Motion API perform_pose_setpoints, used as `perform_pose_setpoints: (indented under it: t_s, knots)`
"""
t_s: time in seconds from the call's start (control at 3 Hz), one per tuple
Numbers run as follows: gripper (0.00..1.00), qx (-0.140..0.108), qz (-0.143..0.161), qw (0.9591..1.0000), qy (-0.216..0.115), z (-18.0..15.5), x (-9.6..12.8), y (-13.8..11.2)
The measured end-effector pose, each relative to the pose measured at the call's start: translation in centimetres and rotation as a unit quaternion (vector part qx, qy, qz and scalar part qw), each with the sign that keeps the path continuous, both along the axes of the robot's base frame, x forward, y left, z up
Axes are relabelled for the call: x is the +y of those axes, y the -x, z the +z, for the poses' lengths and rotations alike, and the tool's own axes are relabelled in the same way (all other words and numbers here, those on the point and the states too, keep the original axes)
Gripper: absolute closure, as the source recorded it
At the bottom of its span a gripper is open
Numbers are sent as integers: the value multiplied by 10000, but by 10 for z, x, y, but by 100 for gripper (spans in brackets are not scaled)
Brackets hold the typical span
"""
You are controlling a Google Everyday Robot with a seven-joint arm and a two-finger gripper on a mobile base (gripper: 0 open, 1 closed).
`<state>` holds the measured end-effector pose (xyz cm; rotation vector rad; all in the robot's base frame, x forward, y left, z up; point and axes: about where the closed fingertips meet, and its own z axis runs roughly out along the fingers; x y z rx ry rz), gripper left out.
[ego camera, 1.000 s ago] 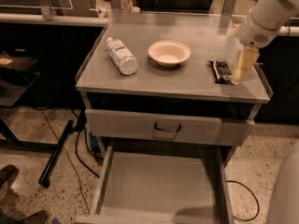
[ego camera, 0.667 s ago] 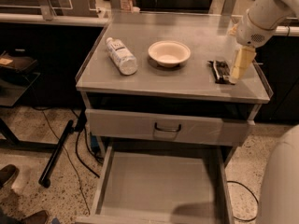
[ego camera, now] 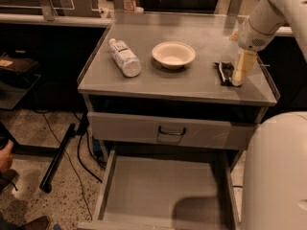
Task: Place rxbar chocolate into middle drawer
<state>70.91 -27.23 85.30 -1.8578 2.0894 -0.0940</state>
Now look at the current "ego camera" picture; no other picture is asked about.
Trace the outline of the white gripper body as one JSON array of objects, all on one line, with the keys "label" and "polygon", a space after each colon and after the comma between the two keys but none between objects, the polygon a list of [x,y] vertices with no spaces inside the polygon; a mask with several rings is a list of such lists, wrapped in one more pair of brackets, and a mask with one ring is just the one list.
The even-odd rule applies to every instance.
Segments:
[{"label": "white gripper body", "polygon": [[256,32],[246,19],[239,27],[238,46],[244,50],[254,52],[264,50],[272,41],[271,35],[260,34]]}]

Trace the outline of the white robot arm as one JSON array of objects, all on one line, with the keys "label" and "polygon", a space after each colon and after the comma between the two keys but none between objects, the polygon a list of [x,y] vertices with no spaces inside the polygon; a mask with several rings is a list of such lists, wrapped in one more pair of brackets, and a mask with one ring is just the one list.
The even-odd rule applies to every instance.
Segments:
[{"label": "white robot arm", "polygon": [[[232,84],[242,84],[256,53],[289,24],[307,59],[307,0],[260,0],[237,34]],[[252,134],[244,169],[240,230],[307,230],[307,113],[269,118]]]}]

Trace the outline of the person hand at left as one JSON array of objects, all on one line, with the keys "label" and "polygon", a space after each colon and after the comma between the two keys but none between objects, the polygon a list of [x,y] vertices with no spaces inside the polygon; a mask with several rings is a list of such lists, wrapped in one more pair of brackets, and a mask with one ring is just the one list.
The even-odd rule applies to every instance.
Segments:
[{"label": "person hand at left", "polygon": [[8,170],[12,165],[13,142],[8,141],[7,145],[0,150],[0,172]]}]

